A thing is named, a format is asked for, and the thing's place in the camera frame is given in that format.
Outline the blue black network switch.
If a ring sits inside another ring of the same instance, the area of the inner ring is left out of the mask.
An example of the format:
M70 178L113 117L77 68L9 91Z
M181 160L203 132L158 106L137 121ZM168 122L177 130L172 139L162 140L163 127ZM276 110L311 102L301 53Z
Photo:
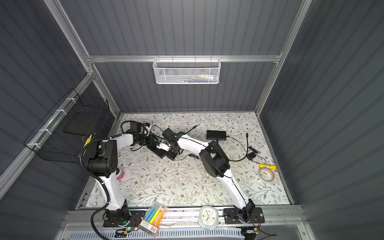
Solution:
M160 159L162 159L167 153L167 151L159 149L157 145L148 145L147 148Z

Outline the black ribbed network switch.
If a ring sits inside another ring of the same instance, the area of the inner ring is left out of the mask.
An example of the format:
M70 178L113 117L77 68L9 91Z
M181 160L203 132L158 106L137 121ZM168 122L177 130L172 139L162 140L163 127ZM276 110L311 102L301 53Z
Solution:
M227 139L226 131L207 130L207 140L225 141Z

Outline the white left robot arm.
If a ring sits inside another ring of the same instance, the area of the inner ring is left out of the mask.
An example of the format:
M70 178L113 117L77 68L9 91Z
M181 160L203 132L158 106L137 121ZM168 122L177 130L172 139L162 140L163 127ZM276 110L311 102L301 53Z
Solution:
M120 127L120 134L91 140L83 146L79 154L81 168L96 180L106 200L105 205L91 215L91 226L102 240L107 238L99 232L94 223L96 214L103 211L108 219L118 221L130 221L132 218L117 180L118 150L135 144L146 146L151 142L149 123L124 121Z

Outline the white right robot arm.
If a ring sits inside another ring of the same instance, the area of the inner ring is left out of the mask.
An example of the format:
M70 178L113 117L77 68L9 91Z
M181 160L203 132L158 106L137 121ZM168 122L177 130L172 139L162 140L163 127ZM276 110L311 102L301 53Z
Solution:
M251 220L250 215L255 209L255 204L241 189L232 173L230 160L218 142L202 142L184 132L174 133L169 128L162 135L169 151L186 150L198 155L206 172L211 177L218 178L230 194L239 220L243 223Z

